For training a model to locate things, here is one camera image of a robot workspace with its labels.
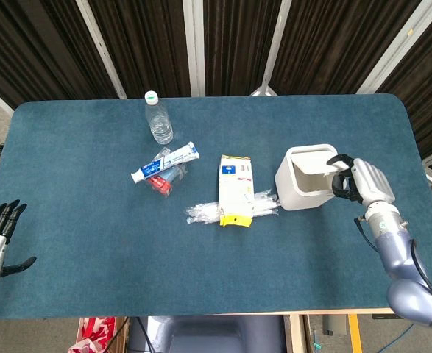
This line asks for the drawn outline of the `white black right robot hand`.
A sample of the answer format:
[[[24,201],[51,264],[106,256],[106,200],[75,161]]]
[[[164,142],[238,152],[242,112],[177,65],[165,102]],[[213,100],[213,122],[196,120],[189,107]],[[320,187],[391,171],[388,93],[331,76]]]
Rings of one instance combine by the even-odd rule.
[[[358,202],[365,207],[374,202],[392,204],[395,201],[386,175],[361,158],[337,154],[327,161],[328,165],[344,163],[347,168],[336,173],[332,180],[333,194],[339,198]]]

